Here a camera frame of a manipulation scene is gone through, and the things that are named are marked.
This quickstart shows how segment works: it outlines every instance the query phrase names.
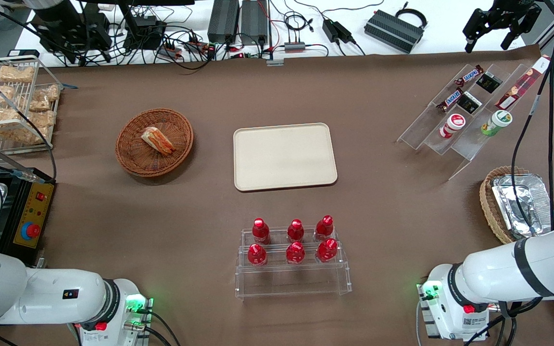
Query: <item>brown paper mat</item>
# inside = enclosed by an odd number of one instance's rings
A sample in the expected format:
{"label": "brown paper mat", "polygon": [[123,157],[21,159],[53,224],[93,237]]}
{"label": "brown paper mat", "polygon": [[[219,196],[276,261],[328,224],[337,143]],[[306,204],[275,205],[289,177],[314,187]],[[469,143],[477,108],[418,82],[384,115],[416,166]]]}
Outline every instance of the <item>brown paper mat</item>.
{"label": "brown paper mat", "polygon": [[[514,124],[448,183],[458,158],[417,154],[394,141],[464,64],[511,71],[539,54],[529,47],[298,59],[283,67],[241,59],[210,63],[192,76],[174,65],[55,70],[80,88],[63,93],[53,136],[59,186],[44,234],[49,265],[134,281],[155,298],[155,311],[183,346],[414,345],[420,278],[501,244],[486,224],[478,187],[490,170],[510,163],[537,87],[517,106]],[[184,114],[195,134],[187,162],[162,185],[133,179],[114,157],[121,127],[156,107]],[[542,176],[547,111],[544,96],[517,159]],[[237,191],[235,130],[314,122],[330,127],[339,173],[333,186]],[[24,163],[50,173],[43,154]],[[334,216],[345,244],[352,293],[235,298],[242,228],[255,217],[280,226],[325,214]],[[460,344],[428,340],[420,328],[425,345]],[[20,345],[75,345],[64,326],[0,333]],[[519,316],[515,342],[554,345],[554,303]]]}

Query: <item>red plastic bottle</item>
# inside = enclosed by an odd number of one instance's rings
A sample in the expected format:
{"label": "red plastic bottle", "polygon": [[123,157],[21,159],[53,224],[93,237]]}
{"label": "red plastic bottle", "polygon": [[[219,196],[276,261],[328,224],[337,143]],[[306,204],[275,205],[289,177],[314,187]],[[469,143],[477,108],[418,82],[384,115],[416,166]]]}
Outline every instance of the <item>red plastic bottle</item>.
{"label": "red plastic bottle", "polygon": [[299,264],[305,258],[305,248],[301,243],[295,241],[286,249],[286,260],[289,264]]}
{"label": "red plastic bottle", "polygon": [[266,258],[266,250],[264,250],[264,247],[257,244],[252,244],[251,246],[249,246],[247,259],[252,265],[257,266],[265,265],[268,262],[268,258]]}
{"label": "red plastic bottle", "polygon": [[292,220],[290,227],[288,227],[288,240],[290,243],[302,241],[304,234],[303,223],[299,219]]}
{"label": "red plastic bottle", "polygon": [[325,241],[330,238],[332,230],[334,230],[334,226],[332,225],[332,216],[326,215],[319,222],[317,222],[314,239],[317,241]]}
{"label": "red plastic bottle", "polygon": [[268,225],[264,220],[257,218],[253,221],[253,228],[251,228],[253,234],[253,240],[258,244],[269,245],[271,243],[271,234],[268,230]]}
{"label": "red plastic bottle", "polygon": [[337,241],[328,238],[317,246],[316,260],[321,262],[330,261],[331,258],[337,255]]}

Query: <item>aluminum foil container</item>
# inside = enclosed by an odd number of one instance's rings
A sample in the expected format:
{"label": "aluminum foil container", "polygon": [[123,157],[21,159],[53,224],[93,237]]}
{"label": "aluminum foil container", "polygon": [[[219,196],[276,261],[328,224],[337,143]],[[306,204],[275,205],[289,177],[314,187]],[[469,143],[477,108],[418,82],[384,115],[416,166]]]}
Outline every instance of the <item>aluminum foil container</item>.
{"label": "aluminum foil container", "polygon": [[515,184],[516,197],[521,202],[525,216],[521,214],[516,203],[512,176],[501,175],[491,180],[495,201],[510,234],[516,239],[521,239],[550,232],[550,200],[544,181],[539,175],[521,174],[515,175]]}

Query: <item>gray power supply box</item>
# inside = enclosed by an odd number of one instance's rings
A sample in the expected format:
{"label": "gray power supply box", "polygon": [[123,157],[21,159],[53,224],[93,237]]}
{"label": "gray power supply box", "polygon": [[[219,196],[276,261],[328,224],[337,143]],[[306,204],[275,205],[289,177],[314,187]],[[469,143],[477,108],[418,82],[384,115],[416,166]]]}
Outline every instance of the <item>gray power supply box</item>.
{"label": "gray power supply box", "polygon": [[240,7],[240,41],[244,45],[254,44],[252,39],[260,45],[269,44],[268,42],[268,18],[264,14],[268,13],[266,0],[243,0]]}
{"label": "gray power supply box", "polygon": [[238,26],[238,0],[215,0],[209,20],[209,42],[235,41]]}
{"label": "gray power supply box", "polygon": [[378,10],[365,25],[365,33],[409,54],[422,38],[424,30],[394,17],[392,14]]}

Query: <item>wicker basket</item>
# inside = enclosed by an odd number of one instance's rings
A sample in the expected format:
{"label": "wicker basket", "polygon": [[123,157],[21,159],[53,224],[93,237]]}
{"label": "wicker basket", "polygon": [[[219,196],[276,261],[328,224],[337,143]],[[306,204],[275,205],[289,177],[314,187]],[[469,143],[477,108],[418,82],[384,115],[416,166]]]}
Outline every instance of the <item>wicker basket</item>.
{"label": "wicker basket", "polygon": [[[172,155],[162,155],[140,138],[145,127],[153,126],[172,142]],[[141,112],[130,120],[117,137],[117,161],[128,173],[157,177],[175,169],[191,151],[194,133],[182,114],[165,108]]]}
{"label": "wicker basket", "polygon": [[[510,166],[502,166],[492,170],[482,184],[480,184],[480,204],[482,205],[482,210],[484,211],[484,217],[489,223],[491,230],[502,243],[508,244],[513,241],[516,241],[510,232],[506,229],[504,224],[504,218],[499,211],[497,202],[495,202],[495,195],[493,195],[493,190],[491,190],[491,180],[500,175],[511,174]],[[515,174],[526,174],[529,173],[528,170],[515,167]]]}

